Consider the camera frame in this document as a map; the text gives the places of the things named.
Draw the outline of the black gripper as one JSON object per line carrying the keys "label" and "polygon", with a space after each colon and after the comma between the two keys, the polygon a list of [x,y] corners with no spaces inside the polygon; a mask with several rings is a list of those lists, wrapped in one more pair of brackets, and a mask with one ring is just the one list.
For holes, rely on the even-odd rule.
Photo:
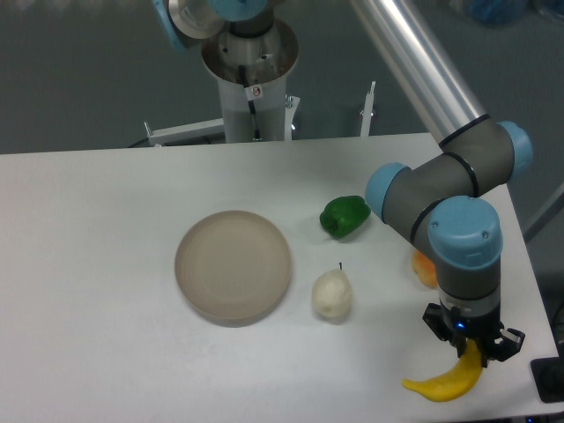
{"label": "black gripper", "polygon": [[502,328],[499,293],[477,300],[440,293],[439,304],[429,303],[422,319],[437,338],[456,349],[458,358],[466,350],[466,339],[473,339],[479,345],[483,368],[492,360],[504,362],[515,356],[525,340],[523,332]]}

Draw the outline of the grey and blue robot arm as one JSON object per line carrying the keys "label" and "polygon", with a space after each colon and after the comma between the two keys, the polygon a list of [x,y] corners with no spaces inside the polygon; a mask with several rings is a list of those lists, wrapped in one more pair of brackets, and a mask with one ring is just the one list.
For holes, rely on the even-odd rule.
{"label": "grey and blue robot arm", "polygon": [[[282,140],[285,77],[298,56],[272,1],[156,1],[170,43],[200,45],[220,89],[223,128],[232,143]],[[377,51],[440,147],[417,168],[391,163],[369,179],[371,211],[435,267],[440,300],[423,318],[459,353],[479,349],[482,365],[521,350],[524,335],[501,323],[502,234],[483,196],[529,166],[528,135],[494,122],[476,100],[416,8],[406,1],[355,1]]]}

